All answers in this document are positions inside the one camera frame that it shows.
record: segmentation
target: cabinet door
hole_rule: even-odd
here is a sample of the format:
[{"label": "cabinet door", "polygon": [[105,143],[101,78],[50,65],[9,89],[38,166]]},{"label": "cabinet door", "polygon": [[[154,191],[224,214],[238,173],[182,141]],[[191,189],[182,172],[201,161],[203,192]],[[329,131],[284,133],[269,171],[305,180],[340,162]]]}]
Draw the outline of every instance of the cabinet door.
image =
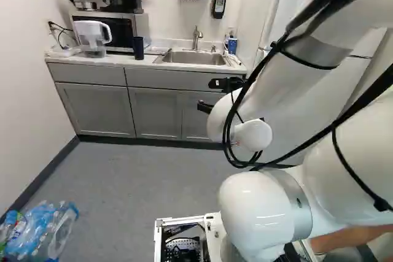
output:
[{"label": "cabinet door", "polygon": [[135,137],[126,87],[56,83],[77,134]]},{"label": "cabinet door", "polygon": [[128,88],[136,136],[181,139],[180,92],[176,90]]},{"label": "cabinet door", "polygon": [[208,114],[200,112],[197,109],[199,100],[207,104],[215,104],[225,96],[223,93],[211,92],[183,92],[182,108],[182,139],[185,141],[210,141],[206,124]]}]

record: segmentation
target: stainless steel sink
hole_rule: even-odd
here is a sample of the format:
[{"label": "stainless steel sink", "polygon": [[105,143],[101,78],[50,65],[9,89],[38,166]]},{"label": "stainless steel sink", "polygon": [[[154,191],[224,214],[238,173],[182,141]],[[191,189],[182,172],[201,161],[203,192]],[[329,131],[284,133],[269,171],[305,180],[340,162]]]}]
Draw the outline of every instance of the stainless steel sink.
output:
[{"label": "stainless steel sink", "polygon": [[161,59],[161,61],[163,63],[179,63],[179,64],[210,64],[215,66],[226,65],[225,60],[221,54],[201,52],[201,51],[168,52]]}]

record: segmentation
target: microwave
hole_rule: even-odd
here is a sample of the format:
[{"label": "microwave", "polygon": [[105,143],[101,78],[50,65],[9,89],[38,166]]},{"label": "microwave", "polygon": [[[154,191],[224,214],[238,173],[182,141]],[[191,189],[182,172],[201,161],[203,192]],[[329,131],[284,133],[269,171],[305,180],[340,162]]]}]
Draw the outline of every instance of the microwave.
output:
[{"label": "microwave", "polygon": [[74,21],[101,21],[107,24],[112,33],[112,42],[106,44],[109,52],[132,53],[133,37],[144,38],[144,47],[148,47],[150,38],[149,16],[147,13],[120,13],[98,11],[73,11],[70,14],[72,26]]}]

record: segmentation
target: floor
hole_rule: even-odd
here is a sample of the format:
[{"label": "floor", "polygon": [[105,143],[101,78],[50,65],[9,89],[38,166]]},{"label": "floor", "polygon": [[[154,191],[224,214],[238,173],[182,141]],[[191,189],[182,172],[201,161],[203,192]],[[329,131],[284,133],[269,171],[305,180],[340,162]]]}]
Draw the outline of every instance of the floor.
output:
[{"label": "floor", "polygon": [[77,204],[62,261],[153,261],[154,220],[216,212],[219,186],[236,172],[222,151],[82,142],[27,208]]}]

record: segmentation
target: faucet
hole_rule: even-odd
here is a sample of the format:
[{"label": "faucet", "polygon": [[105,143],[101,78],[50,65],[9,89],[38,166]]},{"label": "faucet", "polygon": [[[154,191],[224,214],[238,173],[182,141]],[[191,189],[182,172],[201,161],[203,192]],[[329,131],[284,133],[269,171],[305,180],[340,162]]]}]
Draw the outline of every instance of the faucet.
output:
[{"label": "faucet", "polygon": [[198,26],[195,26],[192,38],[192,50],[198,50],[198,41],[200,38],[203,38],[203,33],[198,30]]}]

